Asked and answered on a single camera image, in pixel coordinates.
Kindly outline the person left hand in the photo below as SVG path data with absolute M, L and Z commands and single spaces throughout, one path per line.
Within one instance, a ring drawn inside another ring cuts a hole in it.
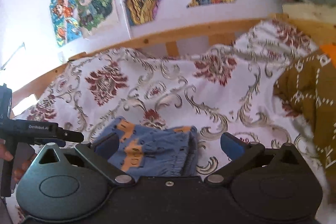
M 3 164 L 5 162 L 5 150 L 6 150 L 5 141 L 1 139 L 1 177 L 3 174 Z M 19 178 L 18 179 L 15 178 L 15 171 L 20 169 L 23 170 L 22 165 L 27 164 L 27 166 L 29 166 L 35 155 L 36 155 L 35 150 L 29 144 L 18 143 L 16 154 L 12 160 L 14 161 L 14 165 L 11 175 L 11 189 L 14 189 L 15 185 L 19 181 Z

